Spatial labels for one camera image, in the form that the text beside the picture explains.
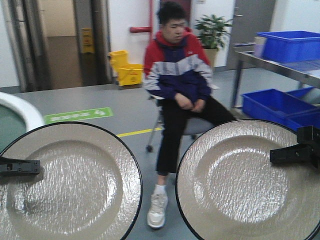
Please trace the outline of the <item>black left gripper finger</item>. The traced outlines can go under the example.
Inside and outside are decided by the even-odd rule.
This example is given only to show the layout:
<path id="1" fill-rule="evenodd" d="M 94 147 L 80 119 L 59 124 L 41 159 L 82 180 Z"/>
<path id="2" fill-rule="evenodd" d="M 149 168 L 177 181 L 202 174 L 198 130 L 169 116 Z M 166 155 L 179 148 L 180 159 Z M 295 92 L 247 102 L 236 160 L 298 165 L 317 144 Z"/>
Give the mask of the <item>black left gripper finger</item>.
<path id="1" fill-rule="evenodd" d="M 1 177 L 35 176 L 38 175 L 40 171 L 40 160 L 0 157 Z"/>

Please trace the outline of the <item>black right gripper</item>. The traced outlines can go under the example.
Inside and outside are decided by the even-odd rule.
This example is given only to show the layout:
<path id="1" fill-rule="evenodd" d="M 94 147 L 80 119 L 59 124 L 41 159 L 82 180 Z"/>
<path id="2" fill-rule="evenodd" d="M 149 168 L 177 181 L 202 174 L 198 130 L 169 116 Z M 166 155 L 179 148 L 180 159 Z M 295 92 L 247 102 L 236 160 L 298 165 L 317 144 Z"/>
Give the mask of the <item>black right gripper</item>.
<path id="1" fill-rule="evenodd" d="M 299 127 L 296 133 L 297 143 L 289 147 L 270 150 L 270 162 L 273 164 L 306 163 L 320 168 L 320 129 L 315 126 Z"/>

